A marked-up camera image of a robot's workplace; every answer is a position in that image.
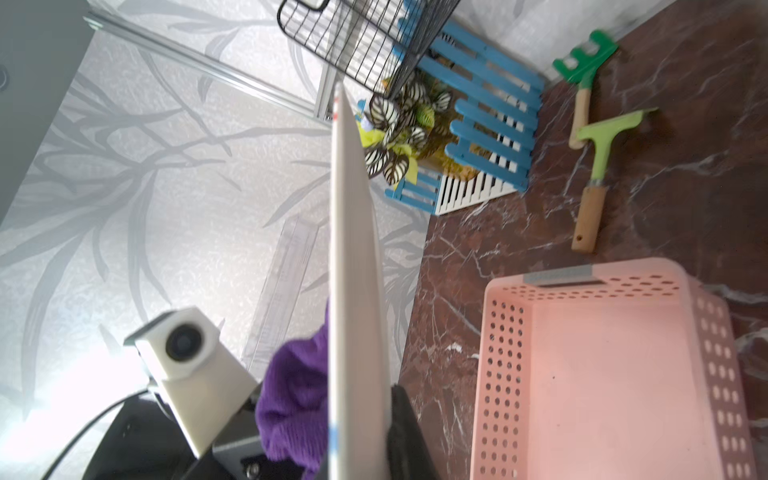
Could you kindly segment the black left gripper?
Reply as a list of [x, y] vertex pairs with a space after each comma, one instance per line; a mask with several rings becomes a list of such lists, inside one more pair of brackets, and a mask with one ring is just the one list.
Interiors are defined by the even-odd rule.
[[176, 422], [153, 400], [129, 400], [118, 410], [86, 467], [85, 479], [298, 479], [291, 460], [270, 460], [255, 423], [257, 387], [200, 458]]

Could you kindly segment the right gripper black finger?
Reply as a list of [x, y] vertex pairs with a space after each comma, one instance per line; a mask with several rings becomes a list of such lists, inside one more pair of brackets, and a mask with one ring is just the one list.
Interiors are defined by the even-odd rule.
[[394, 480], [438, 480], [439, 475], [429, 453], [406, 390], [391, 387], [392, 424], [387, 434], [387, 457]]

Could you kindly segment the plaid striped white plate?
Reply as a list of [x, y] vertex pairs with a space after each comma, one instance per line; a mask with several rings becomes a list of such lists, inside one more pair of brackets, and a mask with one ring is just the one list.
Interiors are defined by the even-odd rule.
[[379, 236], [342, 83], [334, 91], [330, 186], [329, 476], [387, 479], [391, 397]]

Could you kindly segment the purple cloth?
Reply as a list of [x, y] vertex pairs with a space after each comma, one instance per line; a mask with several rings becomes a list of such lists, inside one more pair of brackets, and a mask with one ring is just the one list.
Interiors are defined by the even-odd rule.
[[290, 460], [305, 479], [320, 472], [328, 449], [328, 323], [286, 342], [266, 370], [255, 419], [267, 458]]

